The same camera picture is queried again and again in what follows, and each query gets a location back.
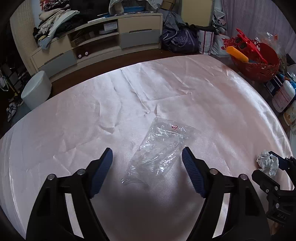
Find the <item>orange toy stick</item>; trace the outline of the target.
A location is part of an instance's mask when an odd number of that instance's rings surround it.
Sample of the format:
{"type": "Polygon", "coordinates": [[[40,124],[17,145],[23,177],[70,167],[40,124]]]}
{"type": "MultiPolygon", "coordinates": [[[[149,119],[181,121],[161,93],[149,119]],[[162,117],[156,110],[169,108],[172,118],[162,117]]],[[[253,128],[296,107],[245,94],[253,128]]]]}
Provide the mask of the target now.
{"type": "Polygon", "coordinates": [[[244,63],[248,63],[249,62],[249,59],[247,56],[245,56],[243,53],[241,53],[238,49],[236,49],[235,47],[233,46],[228,46],[226,48],[226,52],[235,57],[236,59],[240,60],[241,62],[244,62],[244,63]]]}

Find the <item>grey white paper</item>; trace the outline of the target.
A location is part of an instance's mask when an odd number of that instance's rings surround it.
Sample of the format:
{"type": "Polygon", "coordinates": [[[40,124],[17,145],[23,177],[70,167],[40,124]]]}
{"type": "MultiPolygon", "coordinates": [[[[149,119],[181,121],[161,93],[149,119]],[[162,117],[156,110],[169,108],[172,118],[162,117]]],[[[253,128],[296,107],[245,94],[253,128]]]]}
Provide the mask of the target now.
{"type": "Polygon", "coordinates": [[[259,170],[267,176],[273,178],[279,169],[279,160],[274,154],[270,154],[268,151],[263,150],[256,160],[259,165],[259,170]]]}

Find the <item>pile of clothes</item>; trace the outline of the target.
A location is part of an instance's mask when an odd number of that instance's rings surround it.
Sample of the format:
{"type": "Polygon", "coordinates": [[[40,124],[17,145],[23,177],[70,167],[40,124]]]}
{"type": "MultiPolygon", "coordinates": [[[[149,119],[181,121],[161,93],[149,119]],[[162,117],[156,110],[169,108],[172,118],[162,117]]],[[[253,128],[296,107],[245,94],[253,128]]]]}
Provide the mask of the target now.
{"type": "Polygon", "coordinates": [[[40,1],[41,22],[34,28],[33,36],[37,46],[49,49],[53,38],[82,25],[83,17],[78,10],[73,10],[70,1],[40,1]]]}

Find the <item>red perforated basket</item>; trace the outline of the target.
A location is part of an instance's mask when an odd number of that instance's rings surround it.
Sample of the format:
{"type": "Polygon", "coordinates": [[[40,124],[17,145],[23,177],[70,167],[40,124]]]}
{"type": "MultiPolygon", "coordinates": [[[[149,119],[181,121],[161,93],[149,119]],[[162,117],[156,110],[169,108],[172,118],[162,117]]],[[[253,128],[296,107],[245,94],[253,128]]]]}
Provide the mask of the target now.
{"type": "Polygon", "coordinates": [[[280,59],[269,45],[248,38],[240,29],[236,37],[223,39],[223,50],[233,46],[248,57],[249,62],[244,63],[230,55],[238,70],[247,78],[259,83],[271,80],[280,68],[280,59]]]}

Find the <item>clear plastic bag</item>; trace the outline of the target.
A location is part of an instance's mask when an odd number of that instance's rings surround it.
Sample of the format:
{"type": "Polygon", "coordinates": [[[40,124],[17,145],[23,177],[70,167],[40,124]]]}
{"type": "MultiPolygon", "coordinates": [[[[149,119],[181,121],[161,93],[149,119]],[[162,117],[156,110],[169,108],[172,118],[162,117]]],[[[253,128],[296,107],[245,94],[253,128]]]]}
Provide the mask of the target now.
{"type": "Polygon", "coordinates": [[[122,184],[139,183],[152,187],[163,180],[182,150],[201,132],[192,126],[154,118],[139,148],[128,163],[122,184]]]}

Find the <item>purple curtain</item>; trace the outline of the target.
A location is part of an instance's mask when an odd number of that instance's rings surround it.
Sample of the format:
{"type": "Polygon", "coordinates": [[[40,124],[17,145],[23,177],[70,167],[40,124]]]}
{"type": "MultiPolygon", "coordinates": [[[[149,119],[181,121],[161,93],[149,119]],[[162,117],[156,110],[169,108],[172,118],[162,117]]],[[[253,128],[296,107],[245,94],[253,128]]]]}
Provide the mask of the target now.
{"type": "Polygon", "coordinates": [[[278,36],[285,52],[295,60],[295,32],[292,26],[272,1],[222,1],[225,13],[227,36],[237,35],[239,28],[250,39],[258,33],[271,33],[278,36]]]}

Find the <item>pink label white bottle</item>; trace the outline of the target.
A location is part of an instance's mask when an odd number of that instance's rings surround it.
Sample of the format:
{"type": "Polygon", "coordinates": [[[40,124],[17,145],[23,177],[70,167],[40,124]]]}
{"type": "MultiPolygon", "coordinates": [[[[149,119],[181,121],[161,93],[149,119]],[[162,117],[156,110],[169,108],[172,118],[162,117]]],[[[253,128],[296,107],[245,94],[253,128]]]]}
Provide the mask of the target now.
{"type": "Polygon", "coordinates": [[[295,97],[295,82],[285,80],[272,99],[272,104],[278,113],[281,113],[295,97]]]}

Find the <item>orange label white bottle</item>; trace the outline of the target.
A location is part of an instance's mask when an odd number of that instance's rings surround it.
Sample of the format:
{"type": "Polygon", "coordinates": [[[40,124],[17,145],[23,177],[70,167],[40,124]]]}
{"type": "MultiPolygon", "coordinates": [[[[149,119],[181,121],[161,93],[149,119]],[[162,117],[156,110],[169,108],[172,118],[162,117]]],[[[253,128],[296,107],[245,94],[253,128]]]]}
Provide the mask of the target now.
{"type": "Polygon", "coordinates": [[[295,105],[292,104],[283,114],[283,118],[288,126],[290,126],[296,119],[295,105]]]}

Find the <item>beige TV cabinet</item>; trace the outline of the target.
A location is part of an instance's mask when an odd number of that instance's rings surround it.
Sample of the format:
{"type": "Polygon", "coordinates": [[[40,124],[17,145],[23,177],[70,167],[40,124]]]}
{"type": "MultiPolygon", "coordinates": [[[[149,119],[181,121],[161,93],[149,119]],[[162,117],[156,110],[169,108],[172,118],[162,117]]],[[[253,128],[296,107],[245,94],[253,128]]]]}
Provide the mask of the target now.
{"type": "Polygon", "coordinates": [[[109,7],[121,1],[70,1],[83,23],[52,39],[49,49],[37,46],[34,28],[40,11],[33,13],[33,2],[24,1],[10,18],[16,48],[30,75],[44,70],[55,81],[61,77],[110,58],[139,51],[158,49],[163,30],[163,15],[139,11],[111,15],[109,7]]]}

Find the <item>dark purple bag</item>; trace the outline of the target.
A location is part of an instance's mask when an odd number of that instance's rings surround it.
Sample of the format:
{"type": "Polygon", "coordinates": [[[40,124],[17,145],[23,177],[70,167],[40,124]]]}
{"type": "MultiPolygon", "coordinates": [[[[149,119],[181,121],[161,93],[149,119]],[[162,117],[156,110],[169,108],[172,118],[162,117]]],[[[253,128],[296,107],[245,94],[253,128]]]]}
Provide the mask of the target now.
{"type": "Polygon", "coordinates": [[[198,54],[198,27],[185,23],[173,11],[158,9],[163,15],[163,31],[159,37],[162,48],[178,54],[198,54]]]}

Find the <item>white round stool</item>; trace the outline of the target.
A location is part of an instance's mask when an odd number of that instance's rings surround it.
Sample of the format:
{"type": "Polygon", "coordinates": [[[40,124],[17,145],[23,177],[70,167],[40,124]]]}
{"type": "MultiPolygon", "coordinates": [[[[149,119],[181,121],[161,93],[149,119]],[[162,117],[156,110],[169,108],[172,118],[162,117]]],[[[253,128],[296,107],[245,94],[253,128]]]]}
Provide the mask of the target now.
{"type": "Polygon", "coordinates": [[[21,98],[30,110],[44,103],[50,96],[52,84],[45,71],[36,73],[26,84],[21,98]]]}

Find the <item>pink satin tablecloth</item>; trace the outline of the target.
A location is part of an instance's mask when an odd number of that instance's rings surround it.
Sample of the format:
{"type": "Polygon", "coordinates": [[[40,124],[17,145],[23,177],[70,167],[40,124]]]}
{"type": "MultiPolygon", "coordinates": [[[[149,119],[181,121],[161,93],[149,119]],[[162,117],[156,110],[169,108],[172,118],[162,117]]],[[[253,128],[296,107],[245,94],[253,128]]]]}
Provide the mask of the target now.
{"type": "Polygon", "coordinates": [[[197,132],[194,155],[224,175],[251,175],[263,151],[290,157],[290,142],[261,95],[207,55],[130,65],[44,102],[1,138],[1,207],[25,236],[46,177],[68,176],[111,148],[114,160],[92,199],[111,240],[186,240],[203,205],[181,160],[149,189],[122,184],[154,118],[197,132]]]}

